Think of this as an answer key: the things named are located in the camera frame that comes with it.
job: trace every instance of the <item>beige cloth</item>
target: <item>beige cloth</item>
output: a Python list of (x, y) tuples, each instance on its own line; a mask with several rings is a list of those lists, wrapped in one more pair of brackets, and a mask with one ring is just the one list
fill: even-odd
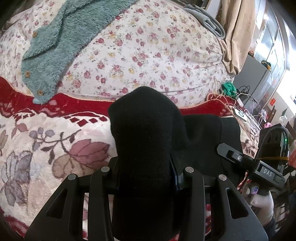
[(223, 63), (230, 74), (239, 74), (246, 61), (255, 29), (255, 0), (222, 0), (220, 23), (225, 39), (219, 39)]

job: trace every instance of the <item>button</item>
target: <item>button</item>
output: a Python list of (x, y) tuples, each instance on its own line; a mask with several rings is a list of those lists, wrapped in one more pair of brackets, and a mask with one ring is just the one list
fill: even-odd
[(38, 90), (38, 91), (37, 91), (37, 94), (38, 94), (38, 95), (43, 95), (43, 91), (42, 91), (42, 90)]
[(30, 75), (31, 75), (30, 71), (26, 71), (26, 72), (25, 72), (25, 76), (26, 76), (26, 78), (29, 78)]

